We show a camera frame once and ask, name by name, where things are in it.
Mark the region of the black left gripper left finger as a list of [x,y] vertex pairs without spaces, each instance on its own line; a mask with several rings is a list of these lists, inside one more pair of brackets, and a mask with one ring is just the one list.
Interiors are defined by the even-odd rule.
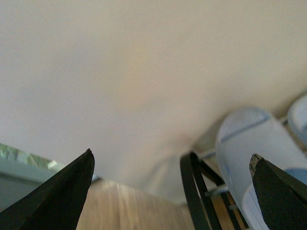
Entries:
[[74,230],[94,173],[88,149],[37,189],[0,214],[2,230]]

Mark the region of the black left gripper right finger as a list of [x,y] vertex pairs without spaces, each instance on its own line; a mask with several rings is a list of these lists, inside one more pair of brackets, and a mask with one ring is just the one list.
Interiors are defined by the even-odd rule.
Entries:
[[271,230],[307,228],[307,185],[262,156],[249,162],[253,186],[264,222]]

